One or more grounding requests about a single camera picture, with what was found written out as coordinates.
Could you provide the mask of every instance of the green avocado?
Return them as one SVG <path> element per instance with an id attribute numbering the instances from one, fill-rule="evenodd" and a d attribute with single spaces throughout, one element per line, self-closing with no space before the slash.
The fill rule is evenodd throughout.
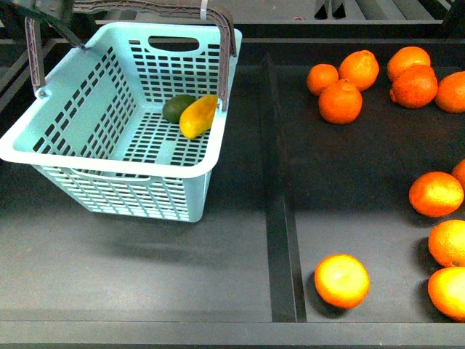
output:
<path id="1" fill-rule="evenodd" d="M 195 97 L 189 95 L 179 95 L 167 100 L 162 109 L 163 117 L 173 124 L 179 123 L 182 112 L 192 103 Z"/>

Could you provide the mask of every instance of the basket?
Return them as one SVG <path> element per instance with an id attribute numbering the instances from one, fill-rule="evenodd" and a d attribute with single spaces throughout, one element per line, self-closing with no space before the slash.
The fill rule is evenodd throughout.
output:
<path id="1" fill-rule="evenodd" d="M 241 34 L 234 30 L 237 51 Z M 151 36 L 199 48 L 153 48 Z M 111 23 L 72 49 L 37 99 L 0 139 L 0 157 L 32 164 L 92 212 L 196 222 L 222 143 L 238 57 L 209 132 L 194 140 L 161 117 L 175 95 L 217 94 L 220 31 L 208 25 Z"/>

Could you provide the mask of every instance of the black tray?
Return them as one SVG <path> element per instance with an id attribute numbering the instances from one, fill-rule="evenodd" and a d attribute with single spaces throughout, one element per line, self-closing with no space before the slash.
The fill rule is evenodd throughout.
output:
<path id="1" fill-rule="evenodd" d="M 384 67 L 411 44 L 439 77 L 465 67 L 465 41 L 245 41 L 197 224 L 92 214 L 29 166 L 0 163 L 0 343 L 463 347 L 465 326 L 425 288 L 441 220 L 414 212 L 407 192 L 465 157 L 464 115 L 393 105 L 382 68 L 359 118 L 330 125 L 305 86 L 316 63 L 369 49 Z M 334 253 L 358 257 L 372 280 L 344 312 L 312 283 Z"/>

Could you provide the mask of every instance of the basket slot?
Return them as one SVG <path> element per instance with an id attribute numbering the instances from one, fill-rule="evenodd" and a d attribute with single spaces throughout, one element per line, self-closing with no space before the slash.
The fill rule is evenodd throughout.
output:
<path id="1" fill-rule="evenodd" d="M 182 94 L 217 94 L 219 45 L 208 44 L 204 52 L 183 52 L 180 57 L 170 52 L 151 52 L 137 40 L 128 43 L 146 102 L 164 103 Z"/>
<path id="2" fill-rule="evenodd" d="M 147 185 L 96 180 L 70 169 L 38 167 L 63 190 L 94 212 L 189 220 L 183 181 L 163 178 Z"/>

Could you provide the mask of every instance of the basket handle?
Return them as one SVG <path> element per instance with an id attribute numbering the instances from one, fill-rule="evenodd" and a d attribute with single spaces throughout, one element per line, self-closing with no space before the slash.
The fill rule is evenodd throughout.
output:
<path id="1" fill-rule="evenodd" d="M 95 13 L 113 9 L 152 12 L 162 17 L 200 18 L 214 22 L 220 32 L 218 98 L 222 100 L 222 110 L 227 109 L 227 86 L 230 56 L 237 55 L 233 20 L 230 13 L 220 4 L 208 5 L 208 0 L 126 0 L 97 1 L 76 0 L 74 12 Z"/>

